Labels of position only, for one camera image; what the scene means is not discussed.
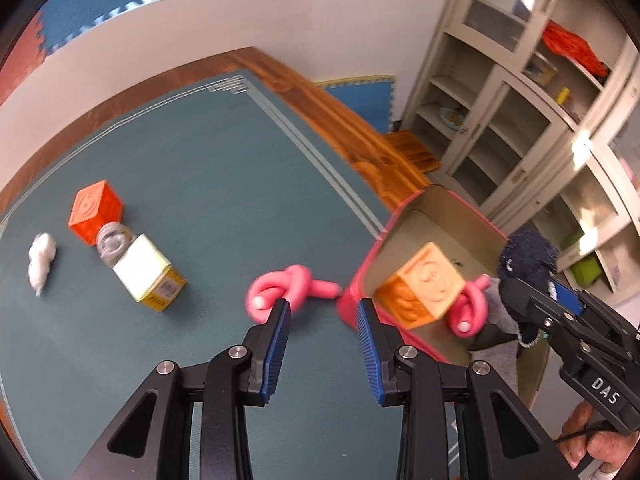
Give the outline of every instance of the white and yellow box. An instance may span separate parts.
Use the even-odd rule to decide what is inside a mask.
[[[133,241],[113,270],[138,303],[158,312],[166,309],[187,283],[146,235]]]

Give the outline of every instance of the metal screw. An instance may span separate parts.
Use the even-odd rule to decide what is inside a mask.
[[[232,359],[240,359],[246,355],[246,346],[236,345],[229,349],[229,357]]]
[[[400,354],[400,357],[403,357],[405,359],[413,359],[418,355],[418,349],[415,346],[404,345],[400,347],[398,353]]]
[[[175,365],[171,361],[162,361],[157,367],[156,372],[160,375],[167,375],[174,371]]]
[[[471,365],[471,369],[478,375],[487,375],[491,371],[491,367],[486,361],[476,361]]]

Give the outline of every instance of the white figurine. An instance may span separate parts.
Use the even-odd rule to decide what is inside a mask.
[[[29,283],[40,297],[44,284],[47,283],[50,264],[56,257],[56,242],[48,233],[40,233],[33,239],[29,249]]]

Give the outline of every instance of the barcode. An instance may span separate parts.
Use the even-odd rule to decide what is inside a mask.
[[[179,287],[177,283],[169,278],[166,278],[158,287],[156,288],[156,294],[165,298],[166,300],[172,300],[176,294],[178,294]]]

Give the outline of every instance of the light orange cube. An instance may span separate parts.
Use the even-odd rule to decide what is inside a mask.
[[[95,245],[95,237],[103,225],[122,219],[122,202],[106,180],[78,191],[71,209],[69,228],[88,245]]]
[[[464,278],[430,242],[424,245],[396,273],[381,285],[376,294],[407,329],[440,319],[459,296]]]

